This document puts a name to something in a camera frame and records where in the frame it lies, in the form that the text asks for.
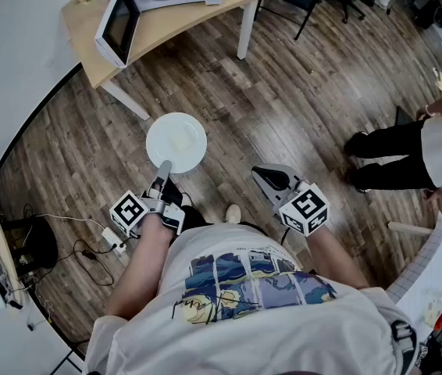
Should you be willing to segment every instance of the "microwave door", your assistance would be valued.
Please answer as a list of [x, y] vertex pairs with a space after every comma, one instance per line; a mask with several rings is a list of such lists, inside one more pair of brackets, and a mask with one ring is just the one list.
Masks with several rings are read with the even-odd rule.
[[129, 60], [140, 10], [134, 0], [110, 0], [94, 38], [100, 53], [125, 68]]

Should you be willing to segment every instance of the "wooden floor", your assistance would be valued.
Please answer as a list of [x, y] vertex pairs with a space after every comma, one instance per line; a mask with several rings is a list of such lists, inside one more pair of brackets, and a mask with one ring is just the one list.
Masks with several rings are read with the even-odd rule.
[[[297, 21], [304, 15], [277, 0], [271, 6]], [[356, 193], [343, 176], [363, 162], [349, 160], [341, 149], [356, 131], [393, 125], [396, 105], [413, 113], [437, 97], [432, 68], [442, 70], [442, 47], [398, 7], [390, 16], [365, 9], [363, 22], [352, 14], [344, 25], [340, 7], [323, 2], [297, 42], [298, 26], [263, 11], [244, 61], [236, 58], [240, 9], [194, 27], [116, 78], [150, 112], [146, 122], [93, 90], [80, 71], [39, 113], [2, 167], [3, 212], [19, 219], [30, 203], [36, 213], [111, 224], [109, 207], [128, 189], [141, 192], [155, 173], [145, 151], [154, 119], [185, 112], [204, 126], [208, 149], [196, 169], [173, 179], [208, 221], [221, 221], [226, 207], [237, 203], [244, 220], [279, 240], [284, 228], [271, 217], [251, 168], [285, 163], [319, 185], [332, 205], [330, 228], [369, 282], [386, 287], [422, 243], [390, 232], [386, 223], [431, 227], [437, 206], [424, 204], [413, 191]], [[107, 249], [92, 223], [49, 222], [60, 257], [78, 238]], [[312, 268], [302, 237], [291, 232], [284, 245], [305, 269]], [[116, 279], [132, 250], [102, 257]], [[108, 281], [97, 263], [84, 263], [100, 282]], [[75, 341], [89, 337], [112, 287], [96, 286], [70, 258], [37, 292], [52, 301], [52, 319]]]

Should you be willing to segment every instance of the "person in white shirt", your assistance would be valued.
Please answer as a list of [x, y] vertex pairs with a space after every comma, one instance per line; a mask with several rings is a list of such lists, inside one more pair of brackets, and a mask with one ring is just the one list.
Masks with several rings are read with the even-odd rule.
[[322, 226], [320, 276], [253, 227], [173, 232], [148, 214], [129, 266], [94, 323], [93, 374], [398, 375], [414, 365], [408, 318]]
[[363, 159], [406, 155], [380, 165], [363, 166], [348, 174], [360, 193], [370, 189], [428, 189], [429, 200], [442, 198], [442, 99], [417, 112], [418, 121], [358, 132], [344, 146], [344, 152]]

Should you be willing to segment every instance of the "graphic print on shirt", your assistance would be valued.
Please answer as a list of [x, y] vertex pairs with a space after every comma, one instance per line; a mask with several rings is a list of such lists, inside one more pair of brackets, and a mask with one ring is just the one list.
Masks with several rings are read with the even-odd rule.
[[267, 250], [194, 259], [185, 287], [172, 318], [180, 309], [189, 323], [236, 319], [261, 309], [321, 304], [336, 294], [321, 278], [296, 271], [292, 262]]

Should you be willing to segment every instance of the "shoe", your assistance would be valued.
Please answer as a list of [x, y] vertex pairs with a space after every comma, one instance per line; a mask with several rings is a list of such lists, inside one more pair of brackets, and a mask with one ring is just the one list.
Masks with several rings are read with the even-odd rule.
[[232, 204], [228, 207], [226, 214], [224, 215], [224, 221], [227, 223], [240, 223], [242, 221], [242, 212], [240, 207], [236, 204]]
[[355, 155], [355, 143], [358, 142], [358, 138], [360, 138], [361, 135], [367, 136], [368, 134], [366, 132], [357, 132], [346, 142], [346, 145], [344, 145], [344, 153], [346, 155]]
[[360, 189], [359, 187], [356, 187], [353, 182], [351, 182], [351, 175], [353, 175], [353, 173], [355, 173], [355, 170], [349, 170], [346, 172], [346, 181], [353, 186], [353, 188], [355, 188], [355, 190], [358, 193], [362, 193], [362, 195], [365, 195], [366, 193], [369, 193], [370, 191], [372, 191], [372, 189]]
[[193, 202], [191, 201], [191, 197], [188, 193], [181, 193], [183, 195], [183, 200], [181, 200], [181, 207], [184, 205], [188, 205], [189, 207], [193, 207]]

